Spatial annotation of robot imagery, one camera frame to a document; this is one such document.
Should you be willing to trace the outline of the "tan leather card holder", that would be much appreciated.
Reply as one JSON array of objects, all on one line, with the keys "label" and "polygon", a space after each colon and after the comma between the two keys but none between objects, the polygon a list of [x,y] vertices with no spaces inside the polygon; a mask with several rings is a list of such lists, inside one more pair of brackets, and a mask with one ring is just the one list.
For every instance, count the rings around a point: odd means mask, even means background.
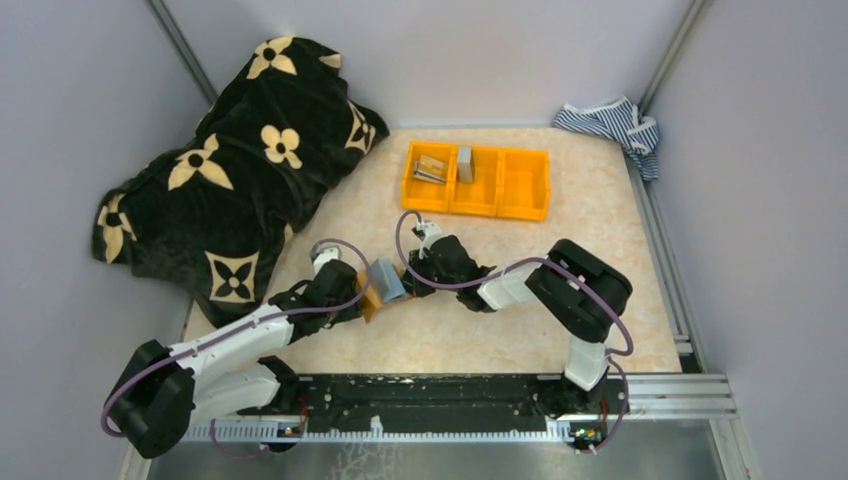
[{"label": "tan leather card holder", "polygon": [[[400,278],[401,278],[401,275],[402,275],[401,270],[396,265],[394,265],[394,267],[397,270],[397,272],[400,274]],[[369,274],[368,274],[368,268],[366,270],[360,271],[357,274],[358,287],[360,289],[364,290],[364,295],[362,297],[361,304],[362,304],[362,314],[365,318],[366,323],[370,323],[374,319],[376,314],[381,309],[384,309],[385,307],[390,306],[390,305],[394,305],[394,304],[398,304],[398,303],[403,302],[403,301],[410,300],[412,298],[411,294],[409,292],[407,292],[408,297],[406,299],[401,300],[401,301],[397,301],[397,302],[393,302],[393,303],[383,304],[379,300],[375,288],[371,285],[371,279],[370,279]]]}]

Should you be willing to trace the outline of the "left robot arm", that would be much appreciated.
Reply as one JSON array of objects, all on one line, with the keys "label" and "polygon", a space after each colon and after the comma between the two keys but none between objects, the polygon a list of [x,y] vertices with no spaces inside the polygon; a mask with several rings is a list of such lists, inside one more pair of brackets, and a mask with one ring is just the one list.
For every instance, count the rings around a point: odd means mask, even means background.
[{"label": "left robot arm", "polygon": [[234,413],[303,416],[305,389],[274,351],[360,314],[357,273],[331,259],[247,316],[198,339],[139,346],[104,403],[101,427],[145,459]]}]

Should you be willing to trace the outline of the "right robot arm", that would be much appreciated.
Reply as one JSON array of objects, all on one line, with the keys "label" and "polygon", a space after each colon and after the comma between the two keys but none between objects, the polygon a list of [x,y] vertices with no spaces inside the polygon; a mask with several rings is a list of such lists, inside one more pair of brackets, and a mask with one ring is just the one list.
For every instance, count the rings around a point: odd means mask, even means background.
[{"label": "right robot arm", "polygon": [[473,312],[493,313],[538,304],[571,335],[565,379],[589,392],[609,371],[613,326],[633,293],[618,270],[569,239],[543,257],[520,260],[500,271],[478,264],[454,235],[423,244],[403,258],[404,278],[415,296],[452,291]]}]

